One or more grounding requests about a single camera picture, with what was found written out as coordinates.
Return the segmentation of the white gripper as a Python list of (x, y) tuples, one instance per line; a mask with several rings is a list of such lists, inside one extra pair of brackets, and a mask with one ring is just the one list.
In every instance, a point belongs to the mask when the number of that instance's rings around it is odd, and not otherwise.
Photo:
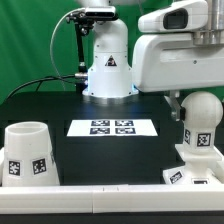
[(142, 35), (134, 46), (132, 82), (142, 92), (170, 90), (171, 117), (182, 121), (179, 90), (224, 85), (224, 45), (197, 46), (190, 33)]

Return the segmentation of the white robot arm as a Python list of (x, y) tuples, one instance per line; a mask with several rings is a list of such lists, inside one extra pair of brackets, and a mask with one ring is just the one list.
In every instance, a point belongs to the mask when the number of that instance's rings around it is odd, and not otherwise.
[(181, 120), (186, 108), (177, 102), (179, 91), (224, 86), (224, 0), (174, 0), (141, 16), (131, 62), (128, 30), (116, 7), (135, 0), (77, 1), (94, 33), (86, 97), (108, 102), (167, 91), (174, 118)]

